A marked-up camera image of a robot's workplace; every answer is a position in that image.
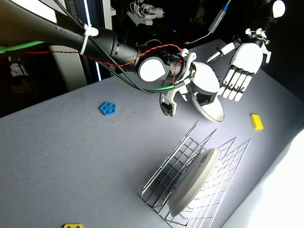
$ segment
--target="yellow block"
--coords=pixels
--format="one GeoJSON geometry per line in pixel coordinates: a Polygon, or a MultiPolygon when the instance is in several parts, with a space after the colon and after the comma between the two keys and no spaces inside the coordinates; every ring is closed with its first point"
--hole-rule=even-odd
{"type": "Polygon", "coordinates": [[[257,114],[251,115],[251,121],[255,130],[263,130],[264,126],[261,120],[261,117],[257,114]]]}
{"type": "Polygon", "coordinates": [[[82,224],[65,224],[63,228],[82,228],[82,224]]]}

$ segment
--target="metal frame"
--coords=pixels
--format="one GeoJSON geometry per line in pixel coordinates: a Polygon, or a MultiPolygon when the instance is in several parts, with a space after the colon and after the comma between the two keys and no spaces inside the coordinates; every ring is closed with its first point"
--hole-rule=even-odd
{"type": "Polygon", "coordinates": [[[236,140],[233,138],[219,146],[221,155],[204,186],[179,215],[172,217],[168,206],[171,191],[192,160],[199,153],[204,153],[207,143],[216,132],[214,130],[198,143],[190,137],[196,125],[197,122],[145,184],[140,194],[140,197],[173,228],[210,228],[250,143],[250,140],[247,140],[231,150],[236,140]]]}

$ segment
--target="white plate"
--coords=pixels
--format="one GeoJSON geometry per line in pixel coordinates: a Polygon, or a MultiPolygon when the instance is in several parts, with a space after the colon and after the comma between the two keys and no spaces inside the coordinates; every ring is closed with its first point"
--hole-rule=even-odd
{"type": "Polygon", "coordinates": [[[223,107],[218,99],[216,97],[214,101],[211,104],[206,104],[204,106],[200,106],[198,101],[196,100],[196,93],[191,92],[191,99],[194,103],[194,106],[196,109],[207,119],[213,121],[213,122],[222,122],[224,120],[224,110],[223,107]]]}
{"type": "Polygon", "coordinates": [[[220,156],[220,149],[209,149],[200,153],[187,168],[169,199],[169,210],[174,217],[193,200],[220,156]]]}

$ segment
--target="blue object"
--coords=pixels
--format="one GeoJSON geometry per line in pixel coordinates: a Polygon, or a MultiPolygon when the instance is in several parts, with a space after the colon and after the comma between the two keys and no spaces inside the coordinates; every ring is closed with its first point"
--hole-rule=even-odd
{"type": "Polygon", "coordinates": [[[99,109],[105,116],[116,113],[116,105],[110,102],[104,102],[99,109]]]}

